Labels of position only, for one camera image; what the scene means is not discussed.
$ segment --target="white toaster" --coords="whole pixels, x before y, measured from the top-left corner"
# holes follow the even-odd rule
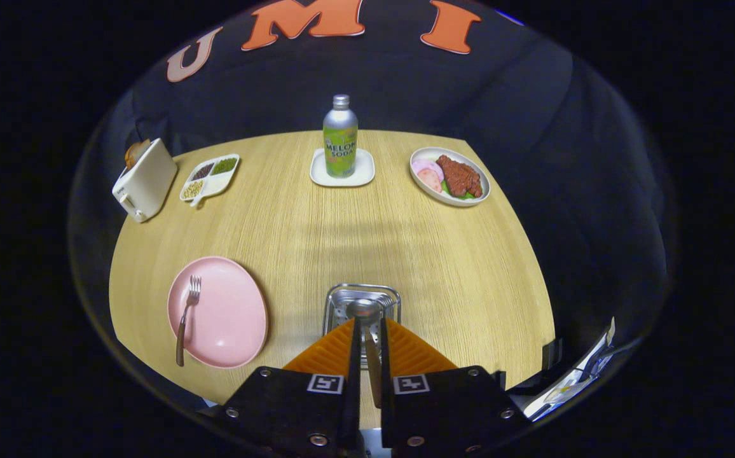
[[[147,151],[116,180],[113,195],[136,223],[155,216],[164,205],[178,165],[161,139],[150,143]]]

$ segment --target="wooden table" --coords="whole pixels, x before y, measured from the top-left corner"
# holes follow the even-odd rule
[[[266,135],[175,157],[178,174],[161,212],[127,218],[111,266],[116,336],[150,368],[203,398],[224,403],[261,365],[281,368],[322,333],[324,298],[335,284],[386,284],[402,296],[402,324],[458,367],[506,371],[507,387],[541,369],[554,321],[537,259],[486,166],[463,140],[360,130],[376,177],[360,188],[323,188],[310,180],[321,131]],[[409,172],[416,149],[448,148],[489,175],[480,205],[457,208],[421,191]],[[229,188],[197,208],[179,200],[202,160],[237,153]],[[268,307],[269,336],[255,359],[236,369],[175,364],[167,293],[190,261],[223,256],[255,278]],[[361,424],[380,426],[367,372]]]

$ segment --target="screw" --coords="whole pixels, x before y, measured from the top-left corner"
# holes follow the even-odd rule
[[[321,434],[315,434],[309,437],[308,440],[312,441],[315,446],[324,447],[327,445],[327,438]]]
[[[408,439],[408,445],[411,447],[417,447],[423,444],[423,438],[421,436],[413,436]]]

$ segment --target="aluminum bottle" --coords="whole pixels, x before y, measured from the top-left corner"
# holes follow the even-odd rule
[[[322,121],[325,169],[332,177],[350,177],[355,169],[359,121],[349,105],[350,96],[333,96],[333,109]]]

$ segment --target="fork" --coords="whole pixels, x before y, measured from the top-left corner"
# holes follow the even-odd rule
[[[197,304],[199,298],[201,298],[201,277],[190,275],[187,305],[184,307],[184,315],[181,316],[181,324],[178,327],[178,343],[175,345],[175,363],[181,367],[184,367],[184,332],[187,328],[187,310],[190,305]]]

